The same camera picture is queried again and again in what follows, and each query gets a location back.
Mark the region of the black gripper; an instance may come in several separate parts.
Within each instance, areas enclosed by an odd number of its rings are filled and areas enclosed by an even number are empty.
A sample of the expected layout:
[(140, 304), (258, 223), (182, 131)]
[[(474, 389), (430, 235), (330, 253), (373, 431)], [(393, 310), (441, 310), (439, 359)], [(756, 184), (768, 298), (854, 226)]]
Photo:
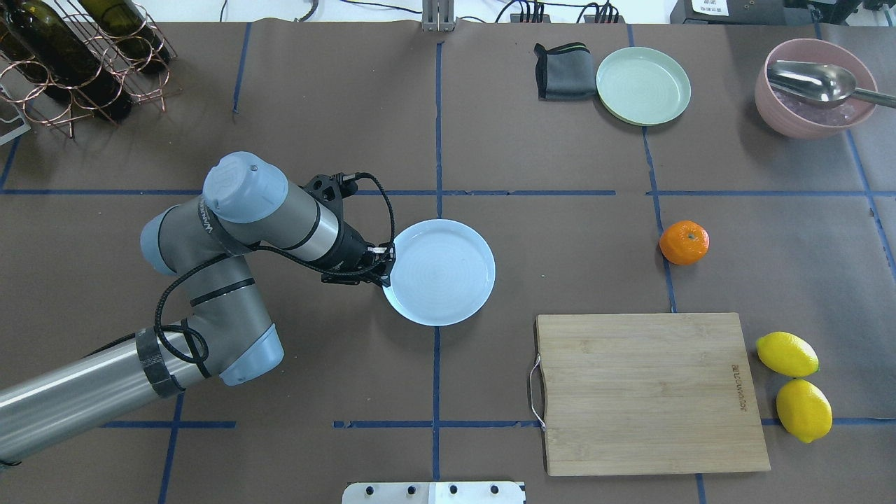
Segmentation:
[(365, 241), (348, 224), (340, 228), (334, 249), (321, 259), (321, 281), (325, 284), (378, 284), (391, 286), (395, 254), (389, 254), (389, 243), (378, 245)]

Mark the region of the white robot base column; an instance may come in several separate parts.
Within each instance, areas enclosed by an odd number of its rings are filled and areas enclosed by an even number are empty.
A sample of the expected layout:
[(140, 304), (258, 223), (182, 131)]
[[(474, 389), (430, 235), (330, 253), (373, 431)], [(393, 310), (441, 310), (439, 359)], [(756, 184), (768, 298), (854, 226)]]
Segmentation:
[(342, 503), (526, 503), (522, 482), (356, 482)]

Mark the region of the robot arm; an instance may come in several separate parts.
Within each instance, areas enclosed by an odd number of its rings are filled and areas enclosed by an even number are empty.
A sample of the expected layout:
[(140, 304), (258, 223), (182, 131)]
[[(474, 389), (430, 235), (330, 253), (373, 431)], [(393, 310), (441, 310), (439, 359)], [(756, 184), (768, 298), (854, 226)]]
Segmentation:
[(292, 182), (256, 154), (210, 168), (198, 197), (150, 220), (148, 264), (171, 283), (144, 328), (2, 392), (2, 468), (173, 398), (202, 380), (256, 379), (284, 356), (249, 255), (281, 256), (324, 283), (387, 286), (395, 216), (365, 171)]

